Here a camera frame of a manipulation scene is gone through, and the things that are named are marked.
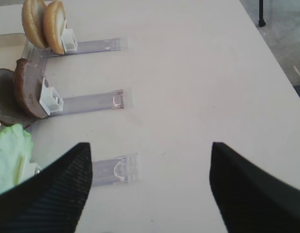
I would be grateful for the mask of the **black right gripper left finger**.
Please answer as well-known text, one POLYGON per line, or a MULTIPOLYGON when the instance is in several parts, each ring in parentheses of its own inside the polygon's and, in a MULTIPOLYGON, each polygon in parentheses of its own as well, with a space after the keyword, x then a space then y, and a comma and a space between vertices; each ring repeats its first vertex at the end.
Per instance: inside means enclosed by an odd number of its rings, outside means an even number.
POLYGON ((73 233, 92 185, 89 143, 0 194, 0 233, 73 233))

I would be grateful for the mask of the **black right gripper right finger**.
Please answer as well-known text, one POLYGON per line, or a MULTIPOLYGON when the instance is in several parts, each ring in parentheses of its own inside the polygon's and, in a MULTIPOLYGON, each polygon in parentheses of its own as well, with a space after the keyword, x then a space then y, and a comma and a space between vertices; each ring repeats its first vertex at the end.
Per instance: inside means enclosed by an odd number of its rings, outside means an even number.
POLYGON ((222 142, 212 144, 209 182, 230 233, 300 233, 300 190, 222 142))

